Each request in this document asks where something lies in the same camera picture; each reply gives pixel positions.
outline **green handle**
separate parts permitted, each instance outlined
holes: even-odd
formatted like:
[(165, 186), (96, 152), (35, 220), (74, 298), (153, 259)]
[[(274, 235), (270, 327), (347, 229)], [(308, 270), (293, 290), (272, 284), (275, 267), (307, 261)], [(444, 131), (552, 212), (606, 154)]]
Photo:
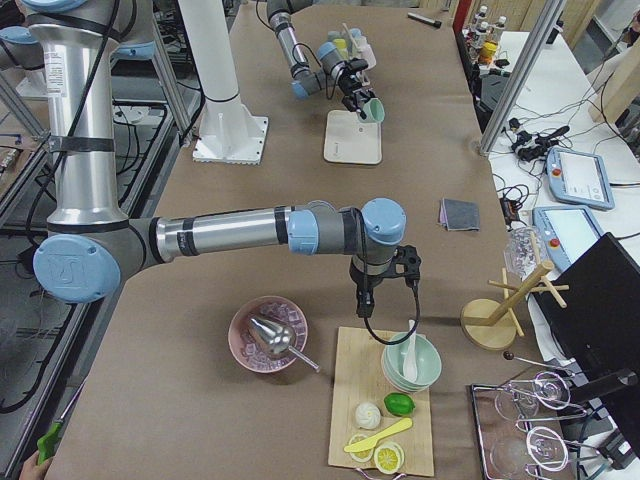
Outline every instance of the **green handle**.
[(49, 431), (38, 439), (38, 465), (41, 465), (45, 460), (53, 457), (56, 451), (56, 445), (60, 441), (60, 429), (62, 428), (62, 422), (53, 422)]

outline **wooden cutting board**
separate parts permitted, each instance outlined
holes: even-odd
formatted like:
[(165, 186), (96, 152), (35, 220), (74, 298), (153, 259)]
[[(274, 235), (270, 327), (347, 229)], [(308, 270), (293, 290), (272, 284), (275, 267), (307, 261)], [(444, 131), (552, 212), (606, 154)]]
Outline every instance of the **wooden cutting board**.
[[(384, 339), (396, 334), (387, 331), (376, 333)], [(340, 327), (338, 331), (329, 465), (375, 468), (373, 459), (368, 463), (358, 463), (345, 453), (343, 448), (355, 433), (373, 435), (399, 420), (384, 406), (384, 397), (397, 390), (387, 382), (382, 373), (383, 348), (384, 345), (371, 338), (365, 329)], [(411, 394), (411, 398), (416, 404), (412, 416), (413, 427), (388, 439), (399, 443), (405, 451), (405, 462), (400, 469), (401, 472), (432, 477), (434, 471), (429, 389)], [(375, 430), (363, 430), (356, 426), (356, 407), (365, 401), (376, 404), (382, 413), (380, 426)]]

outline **lemon slice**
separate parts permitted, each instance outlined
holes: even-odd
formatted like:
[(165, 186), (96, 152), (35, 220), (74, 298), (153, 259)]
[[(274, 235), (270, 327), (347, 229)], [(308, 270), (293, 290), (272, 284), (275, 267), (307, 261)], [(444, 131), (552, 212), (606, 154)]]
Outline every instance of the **lemon slice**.
[(390, 442), (377, 447), (373, 452), (373, 461), (380, 472), (391, 475), (400, 470), (404, 462), (404, 452), (402, 448), (392, 445)]
[[(364, 440), (368, 437), (369, 435), (365, 435), (364, 433), (356, 433), (349, 439), (349, 445), (359, 442), (360, 440)], [(366, 463), (371, 460), (371, 457), (373, 456), (373, 448), (365, 450), (364, 452), (351, 452), (349, 453), (349, 455), (351, 455), (351, 458), (353, 458), (358, 463)]]

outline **white spoon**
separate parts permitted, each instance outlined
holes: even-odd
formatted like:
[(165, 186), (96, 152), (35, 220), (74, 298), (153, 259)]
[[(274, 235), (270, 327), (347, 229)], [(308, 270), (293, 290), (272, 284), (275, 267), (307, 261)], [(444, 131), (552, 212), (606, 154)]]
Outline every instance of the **white spoon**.
[[(409, 320), (409, 330), (413, 328), (415, 322)], [(402, 364), (402, 376), (410, 382), (415, 382), (418, 379), (418, 365), (416, 363), (416, 332), (409, 337), (409, 346), (407, 347), (407, 354), (404, 357), (404, 363)]]

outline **white table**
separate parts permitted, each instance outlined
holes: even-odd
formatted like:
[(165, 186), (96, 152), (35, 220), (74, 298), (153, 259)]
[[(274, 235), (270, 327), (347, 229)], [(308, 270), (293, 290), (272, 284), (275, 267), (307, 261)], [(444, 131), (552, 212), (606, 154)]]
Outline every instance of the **white table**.
[[(503, 34), (498, 55), (500, 58), (508, 58), (510, 65), (507, 69), (512, 69), (515, 66), (527, 35), (526, 32), (505, 32)], [(583, 98), (595, 100), (596, 97), (593, 95), (593, 90), (573, 53), (564, 39), (558, 37), (553, 45), (546, 45), (540, 53), (540, 57), (509, 118), (531, 119), (537, 117), (538, 115), (532, 111), (537, 114), (557, 112)], [(562, 114), (527, 121), (524, 129), (529, 133), (542, 131), (550, 133), (563, 125), (569, 125), (571, 130), (567, 134), (568, 137), (590, 130), (588, 133), (571, 138), (573, 142), (571, 148), (579, 152), (593, 153), (595, 150), (595, 153), (602, 155), (611, 183), (640, 181), (640, 164), (626, 143), (617, 137), (602, 141), (614, 136), (614, 133), (606, 124), (597, 125), (591, 119), (588, 112), (589, 106), (589, 103), (583, 103), (579, 108), (569, 108)], [(541, 177), (542, 184), (538, 189), (537, 180), (518, 167), (518, 159), (513, 153), (510, 153), (510, 147), (511, 141), (506, 134), (501, 135), (489, 155), (489, 161), (493, 173), (502, 177), (507, 186), (525, 184), (532, 193), (538, 191), (538, 195), (531, 195), (526, 200), (520, 211), (521, 217), (531, 225), (530, 212), (534, 207), (560, 204), (551, 195), (546, 176)], [(541, 172), (543, 168), (543, 162), (538, 162), (534, 173)], [(504, 186), (502, 180), (497, 177), (494, 179), (497, 189)], [(613, 210), (593, 211), (602, 229), (610, 231), (617, 237), (639, 232), (640, 188), (614, 188), (613, 195), (616, 204)], [(621, 243), (634, 260), (640, 263), (640, 236), (624, 240)], [(553, 357), (558, 358), (558, 356), (562, 358), (562, 354), (557, 351), (551, 340), (546, 320), (533, 300), (529, 301), (529, 310), (536, 326), (536, 335), (543, 358), (545, 360)], [(605, 434), (594, 436), (589, 439), (588, 443), (597, 445), (605, 436)], [(592, 463), (584, 462), (589, 473), (593, 473), (600, 463), (599, 460)], [(640, 478), (640, 460), (634, 460), (627, 469), (622, 471), (607, 470), (598, 478), (615, 480)]]

